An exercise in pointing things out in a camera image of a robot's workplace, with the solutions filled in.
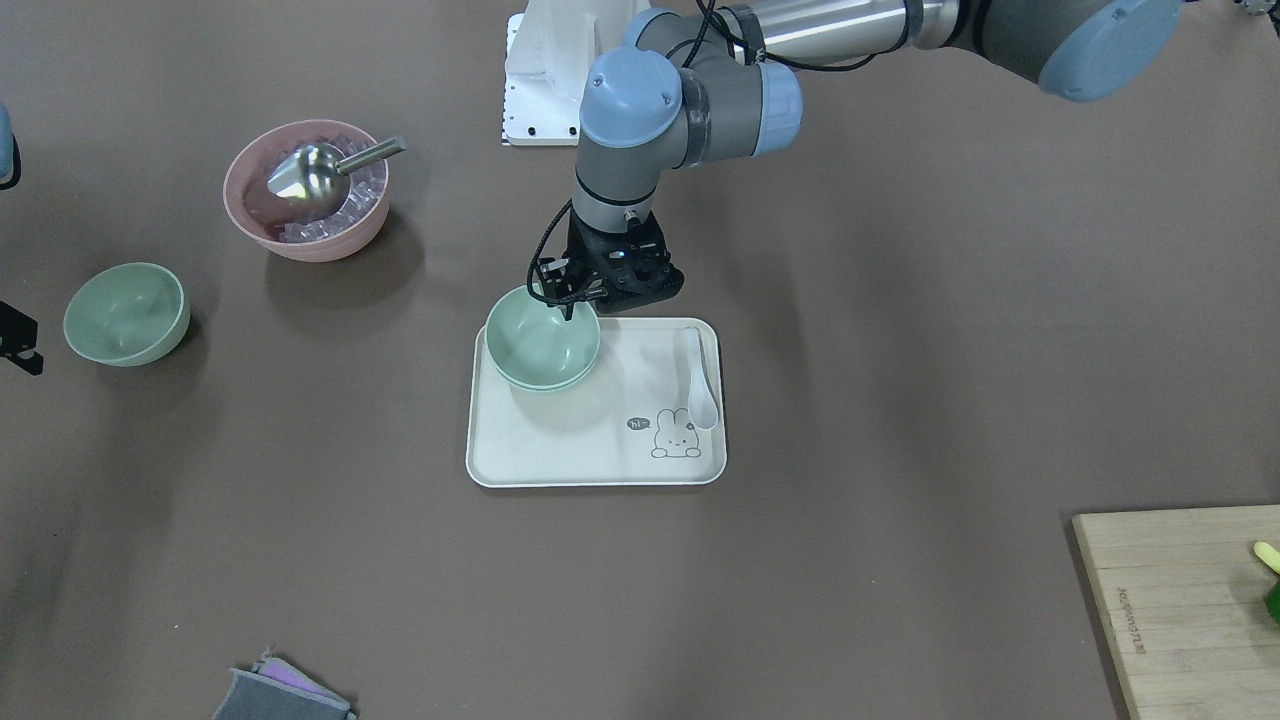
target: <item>light blue cap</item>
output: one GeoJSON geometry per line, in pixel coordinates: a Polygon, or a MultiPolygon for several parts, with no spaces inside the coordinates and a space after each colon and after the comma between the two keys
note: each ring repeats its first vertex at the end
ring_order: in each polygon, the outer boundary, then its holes
{"type": "Polygon", "coordinates": [[[658,137],[680,114],[680,72],[652,50],[616,47],[595,59],[579,110],[582,132],[605,147],[658,137]]]}
{"type": "Polygon", "coordinates": [[[0,102],[0,181],[9,177],[13,169],[13,126],[9,124],[9,110],[0,102]]]}
{"type": "Polygon", "coordinates": [[[676,13],[672,13],[671,10],[666,10],[663,8],[649,8],[648,10],[641,10],[640,14],[631,18],[631,22],[627,23],[626,29],[622,31],[622,46],[635,47],[636,42],[640,41],[640,36],[644,35],[645,28],[649,27],[649,23],[652,23],[657,18],[660,18],[662,15],[675,15],[675,14],[676,13]]]}
{"type": "Polygon", "coordinates": [[[756,67],[760,68],[763,108],[760,135],[753,155],[763,155],[782,150],[796,138],[800,120],[804,119],[804,96],[800,94],[800,81],[791,68],[768,61],[758,63],[756,67]]]}
{"type": "Polygon", "coordinates": [[[1041,90],[1076,102],[1106,97],[1164,50],[1183,0],[1114,0],[1075,29],[1041,70],[1041,90]]]}

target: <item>bunny face illustration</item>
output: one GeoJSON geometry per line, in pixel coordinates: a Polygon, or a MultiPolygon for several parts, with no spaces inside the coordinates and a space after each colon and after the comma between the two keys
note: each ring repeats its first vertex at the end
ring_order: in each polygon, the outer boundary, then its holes
{"type": "Polygon", "coordinates": [[[701,454],[689,410],[681,407],[658,413],[658,432],[653,436],[654,457],[700,457],[701,454]]]}

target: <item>robotic arm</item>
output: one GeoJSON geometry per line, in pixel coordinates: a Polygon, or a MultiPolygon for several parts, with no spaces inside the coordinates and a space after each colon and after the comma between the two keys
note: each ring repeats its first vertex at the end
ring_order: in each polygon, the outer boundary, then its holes
{"type": "Polygon", "coordinates": [[[1084,102],[1146,69],[1181,4],[760,0],[716,9],[698,0],[699,17],[646,10],[588,73],[573,196],[538,246],[529,291],[566,318],[576,302],[608,314],[680,292],[684,274],[650,211],[659,176],[790,145],[803,118],[795,69],[854,69],[908,45],[959,47],[1084,102]],[[540,258],[566,213],[564,254],[540,258]]]}

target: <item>wooden cutting board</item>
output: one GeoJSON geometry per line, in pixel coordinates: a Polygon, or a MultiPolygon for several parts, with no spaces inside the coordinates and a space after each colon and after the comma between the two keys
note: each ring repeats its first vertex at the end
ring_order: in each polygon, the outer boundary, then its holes
{"type": "Polygon", "coordinates": [[[1280,717],[1280,625],[1263,596],[1280,505],[1074,518],[1134,720],[1280,717]]]}

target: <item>folded cloth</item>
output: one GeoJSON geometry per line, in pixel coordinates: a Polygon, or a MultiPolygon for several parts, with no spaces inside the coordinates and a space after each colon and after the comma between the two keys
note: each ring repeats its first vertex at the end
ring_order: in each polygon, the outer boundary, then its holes
{"type": "Polygon", "coordinates": [[[212,720],[356,720],[351,703],[288,662],[264,655],[232,669],[232,687],[212,720]]]}

